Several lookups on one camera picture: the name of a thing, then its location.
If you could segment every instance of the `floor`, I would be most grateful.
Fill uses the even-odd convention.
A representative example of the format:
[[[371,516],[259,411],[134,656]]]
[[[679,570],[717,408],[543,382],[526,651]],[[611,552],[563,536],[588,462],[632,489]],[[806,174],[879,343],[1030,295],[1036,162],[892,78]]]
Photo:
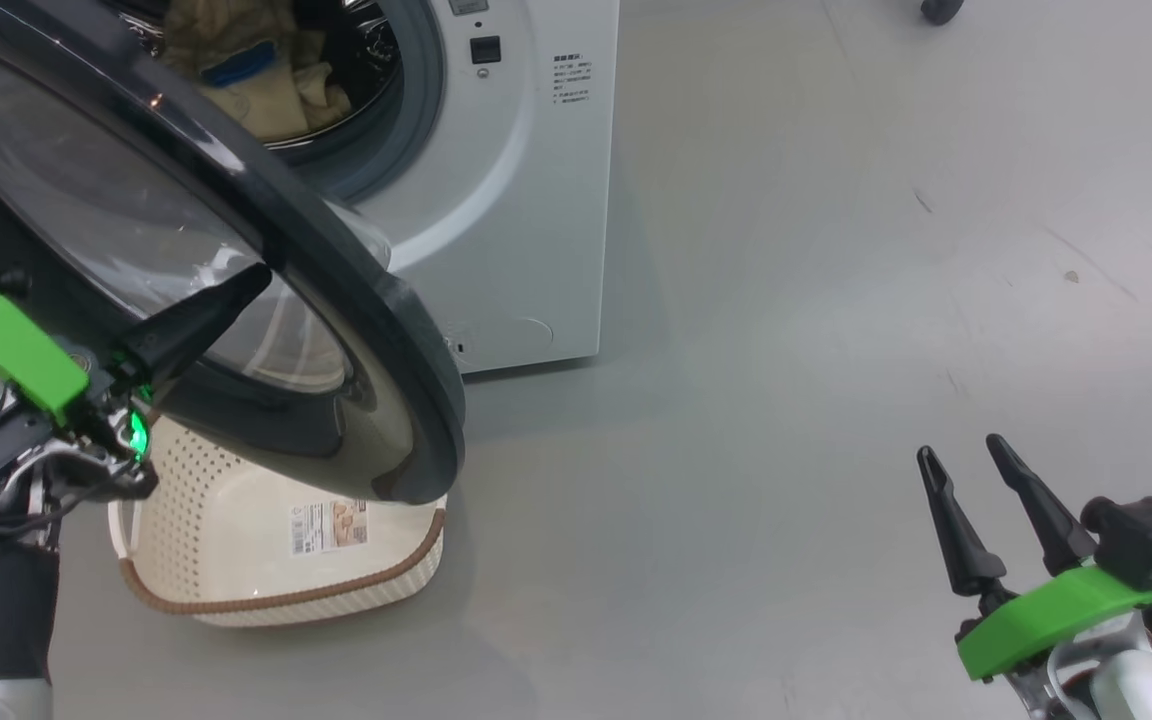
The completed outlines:
[[[604,353],[477,379],[434,583],[225,632],[65,529],[56,717],[1023,717],[968,682],[914,453],[1152,493],[1152,3],[623,0]]]

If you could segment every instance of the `laundry basket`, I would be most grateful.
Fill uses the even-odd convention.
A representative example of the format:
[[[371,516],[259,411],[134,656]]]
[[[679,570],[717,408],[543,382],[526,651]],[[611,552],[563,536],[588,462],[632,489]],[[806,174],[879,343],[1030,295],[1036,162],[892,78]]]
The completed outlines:
[[[445,499],[333,497],[238,458],[173,420],[154,425],[159,487],[111,503],[127,585],[152,609],[212,626],[287,626],[419,592],[444,554]]]

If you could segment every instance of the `black wheel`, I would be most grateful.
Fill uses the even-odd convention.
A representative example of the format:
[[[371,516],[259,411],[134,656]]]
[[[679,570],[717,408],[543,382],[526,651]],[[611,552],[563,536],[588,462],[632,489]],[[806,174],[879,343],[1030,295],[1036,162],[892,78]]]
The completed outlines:
[[[958,14],[961,6],[963,0],[923,0],[923,17],[933,26],[941,26]]]

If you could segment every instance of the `green light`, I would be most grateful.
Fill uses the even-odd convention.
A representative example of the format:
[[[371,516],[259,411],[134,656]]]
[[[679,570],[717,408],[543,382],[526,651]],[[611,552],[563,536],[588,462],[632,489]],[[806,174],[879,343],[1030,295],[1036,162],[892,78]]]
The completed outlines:
[[[146,427],[145,418],[136,410],[132,410],[132,450],[136,450],[137,462],[144,460],[150,450],[150,429]]]

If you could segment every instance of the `open washing machine door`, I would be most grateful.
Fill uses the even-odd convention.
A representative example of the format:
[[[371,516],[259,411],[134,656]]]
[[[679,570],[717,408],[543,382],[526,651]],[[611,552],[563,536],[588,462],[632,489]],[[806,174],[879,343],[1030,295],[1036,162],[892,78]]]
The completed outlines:
[[[88,347],[252,263],[276,273],[160,409],[343,497],[425,503],[465,397],[407,283],[94,0],[0,0],[0,270]]]

